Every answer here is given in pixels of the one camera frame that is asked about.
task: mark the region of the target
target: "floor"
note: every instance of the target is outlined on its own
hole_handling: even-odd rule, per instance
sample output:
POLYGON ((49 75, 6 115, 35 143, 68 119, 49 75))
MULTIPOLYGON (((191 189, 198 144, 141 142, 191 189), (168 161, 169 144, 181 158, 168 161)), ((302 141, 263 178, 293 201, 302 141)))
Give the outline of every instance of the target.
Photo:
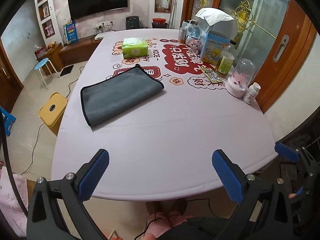
MULTIPOLYGON (((61 78, 58 78, 57 74, 54 74, 54 77, 48 76, 46 82, 49 90, 41 85, 34 71, 25 79, 25 87, 12 110, 12 114, 17 118, 17 121, 12 126, 11 135, 8 137, 11 166, 15 173, 21 174, 24 172, 32 161, 32 150, 37 140, 38 129, 43 123, 37 115, 39 109, 54 92, 59 92, 66 96, 69 93, 68 84, 80 76, 79 69, 85 66, 85 64, 86 62, 75 64, 72 72, 61 78)), ((71 91, 75 84, 76 82, 70 85, 71 91)), ((35 181, 38 177, 42 176, 50 180, 55 142, 56 136, 46 126, 42 126, 38 143, 34 150, 33 164, 29 172, 24 174, 27 179, 35 181)), ((260 177, 274 181, 278 175, 278 167, 278 163, 276 161, 273 162, 260 177)), ((210 198, 213 213, 219 217, 228 218, 236 208, 236 204, 229 200, 224 188, 187 199, 196 198, 210 198)), ((71 233, 79 237, 63 202, 60 201, 59 204, 71 233)), ((168 210, 171 204, 172 201, 162 202, 164 210, 168 210)), ((144 202, 122 202, 91 198, 84 203, 84 206, 98 227, 106 235, 113 229, 116 229, 119 236, 124 240, 132 240, 136 235, 140 234, 148 218, 144 202)), ((257 217, 259 209, 260 205, 257 204, 256 210, 252 215, 252 220, 255 220, 257 217)), ((186 214, 211 216, 207 200, 189 202, 186 214)))

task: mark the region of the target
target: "pink tablecloth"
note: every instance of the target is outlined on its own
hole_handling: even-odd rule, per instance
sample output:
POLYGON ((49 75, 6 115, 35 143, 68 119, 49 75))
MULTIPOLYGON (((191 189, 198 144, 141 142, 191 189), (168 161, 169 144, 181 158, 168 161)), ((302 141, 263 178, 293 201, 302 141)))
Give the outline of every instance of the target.
POLYGON ((212 85, 202 62, 177 43, 177 30, 140 29, 108 33, 84 68, 67 105, 54 152, 52 177, 76 172, 100 149, 110 164, 93 196, 154 201, 206 192, 222 184, 212 167, 222 149, 245 173, 276 157, 274 140, 256 102, 247 105, 224 85, 212 85), (123 59, 126 37, 148 40, 149 56, 123 59), (139 63, 164 91, 90 128, 80 90, 139 63))

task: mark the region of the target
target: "door mat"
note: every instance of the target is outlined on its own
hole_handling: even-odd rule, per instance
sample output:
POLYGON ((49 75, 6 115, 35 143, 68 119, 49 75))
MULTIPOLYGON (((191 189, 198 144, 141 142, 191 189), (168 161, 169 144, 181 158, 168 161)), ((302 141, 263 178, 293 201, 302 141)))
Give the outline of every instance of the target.
POLYGON ((72 69, 73 69, 73 65, 70 65, 68 67, 63 68, 63 70, 61 71, 60 76, 62 77, 64 75, 69 74, 72 71, 72 69))

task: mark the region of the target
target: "blue plastic stool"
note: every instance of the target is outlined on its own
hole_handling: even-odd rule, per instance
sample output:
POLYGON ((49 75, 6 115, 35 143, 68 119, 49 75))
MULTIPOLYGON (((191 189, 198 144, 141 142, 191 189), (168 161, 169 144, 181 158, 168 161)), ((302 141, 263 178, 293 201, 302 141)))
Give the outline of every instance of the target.
POLYGON ((11 127, 13 125, 13 123, 16 121, 16 118, 12 115, 9 114, 6 110, 4 110, 2 107, 1 108, 1 112, 4 116, 3 117, 3 121, 4 121, 4 129, 5 129, 5 133, 7 136, 9 136, 11 127))
POLYGON ((47 69, 49 70, 50 74, 52 74, 50 68, 49 68, 48 65, 47 65, 47 62, 48 62, 48 61, 50 62, 50 64, 51 64, 52 68, 54 69, 54 71, 55 71, 56 73, 58 73, 58 71, 55 69, 54 65, 52 64, 52 62, 51 62, 47 57, 44 58, 43 60, 41 60, 41 61, 34 67, 34 70, 39 70, 40 75, 41 75, 41 77, 42 77, 42 80, 43 80, 45 86, 47 87, 47 90, 49 90, 49 88, 48 88, 48 86, 47 86, 47 83, 46 83, 45 80, 44 80, 44 77, 43 77, 43 75, 42 75, 42 73, 41 73, 41 69, 40 69, 40 68, 42 68, 44 65, 46 65, 46 67, 47 67, 47 69))

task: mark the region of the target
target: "gold ornament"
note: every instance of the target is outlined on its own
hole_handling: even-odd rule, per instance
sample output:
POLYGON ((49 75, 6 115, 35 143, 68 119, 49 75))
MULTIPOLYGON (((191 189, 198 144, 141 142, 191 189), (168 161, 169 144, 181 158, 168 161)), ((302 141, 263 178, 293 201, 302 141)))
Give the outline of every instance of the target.
POLYGON ((204 6, 208 5, 208 0, 200 0, 199 1, 199 8, 202 9, 204 6))
POLYGON ((255 25, 253 14, 251 12, 252 6, 250 0, 244 0, 232 13, 234 19, 237 21, 238 32, 243 33, 249 29, 251 25, 255 25))

